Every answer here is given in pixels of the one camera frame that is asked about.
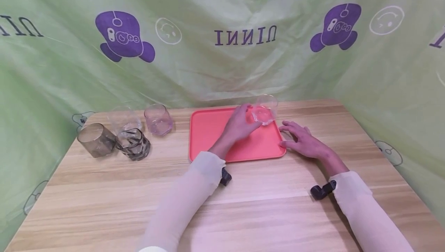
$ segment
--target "purple mascot print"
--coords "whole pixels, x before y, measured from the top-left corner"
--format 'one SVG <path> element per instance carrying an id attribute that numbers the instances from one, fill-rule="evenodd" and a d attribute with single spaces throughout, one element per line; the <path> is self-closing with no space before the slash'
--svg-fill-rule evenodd
<path id="1" fill-rule="evenodd" d="M 339 45 L 342 50 L 350 48 L 357 40 L 357 31 L 352 30 L 361 14 L 359 4 L 347 3 L 333 7 L 324 17 L 324 28 L 311 39 L 311 50 L 321 51 L 325 46 Z"/>
<path id="2" fill-rule="evenodd" d="M 96 27 L 106 41 L 100 49 L 112 61 L 139 57 L 150 63 L 155 59 L 155 48 L 141 40 L 139 23 L 133 15 L 117 10 L 103 12 L 96 17 Z"/>

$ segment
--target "white sleeve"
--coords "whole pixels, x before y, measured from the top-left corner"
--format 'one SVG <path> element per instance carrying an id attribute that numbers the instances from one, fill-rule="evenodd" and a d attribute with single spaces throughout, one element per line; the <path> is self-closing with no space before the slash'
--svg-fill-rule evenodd
<path id="1" fill-rule="evenodd" d="M 363 252 L 414 252 L 357 173 L 340 173 L 331 180 L 337 182 L 334 196 Z"/>
<path id="2" fill-rule="evenodd" d="M 226 162 L 200 152 L 162 199 L 146 229 L 140 252 L 176 252 L 179 239 L 199 207 L 213 194 Z"/>

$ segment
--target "wooden table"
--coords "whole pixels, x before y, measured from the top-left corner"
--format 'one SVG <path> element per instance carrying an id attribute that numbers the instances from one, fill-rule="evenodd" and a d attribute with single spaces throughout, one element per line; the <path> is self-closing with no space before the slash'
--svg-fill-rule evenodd
<path id="1" fill-rule="evenodd" d="M 6 251 L 134 251 L 162 196 L 188 168 L 189 118 L 173 109 L 175 131 L 132 162 L 121 153 L 93 159 L 74 141 Z M 138 112 L 143 120 L 143 112 Z M 278 121 L 294 120 L 357 171 L 415 251 L 445 251 L 445 232 L 346 109 L 334 100 L 283 102 Z M 88 123 L 109 126 L 106 114 Z M 179 251 L 360 251 L 335 200 L 309 190 L 326 179 L 313 161 L 281 159 L 227 167 L 219 187 L 185 231 Z"/>

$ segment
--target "orange tray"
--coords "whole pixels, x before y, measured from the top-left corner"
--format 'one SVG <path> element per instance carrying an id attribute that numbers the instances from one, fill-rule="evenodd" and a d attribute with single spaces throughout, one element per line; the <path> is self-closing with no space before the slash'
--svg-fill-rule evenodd
<path id="1" fill-rule="evenodd" d="M 192 113 L 190 117 L 189 158 L 193 161 L 201 151 L 207 151 L 219 138 L 234 108 L 204 109 Z M 251 109 L 246 119 L 253 122 Z M 243 140 L 234 144 L 226 156 L 226 162 L 256 161 L 258 159 L 279 158 L 286 149 L 279 146 L 282 140 L 278 127 L 273 121 L 261 126 Z"/>

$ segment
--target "clear glass cup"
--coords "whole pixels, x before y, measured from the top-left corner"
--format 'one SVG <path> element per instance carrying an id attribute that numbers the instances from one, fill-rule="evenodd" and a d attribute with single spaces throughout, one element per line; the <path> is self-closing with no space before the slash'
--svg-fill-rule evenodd
<path id="1" fill-rule="evenodd" d="M 83 127 L 77 140 L 94 158 L 111 154 L 116 146 L 116 136 L 101 123 Z"/>
<path id="2" fill-rule="evenodd" d="M 261 95 L 252 108 L 252 116 L 256 122 L 263 126 L 269 125 L 277 117 L 278 100 L 272 95 Z"/>
<path id="3" fill-rule="evenodd" d="M 130 129 L 117 135 L 117 149 L 132 161 L 146 158 L 150 152 L 150 141 L 140 129 Z"/>
<path id="4" fill-rule="evenodd" d="M 111 124 L 113 132 L 118 135 L 122 131 L 130 129 L 143 130 L 141 119 L 127 105 L 120 105 L 107 113 L 108 121 Z"/>
<path id="5" fill-rule="evenodd" d="M 156 103 L 144 111 L 147 129 L 155 135 L 166 135 L 173 128 L 173 119 L 164 105 Z"/>

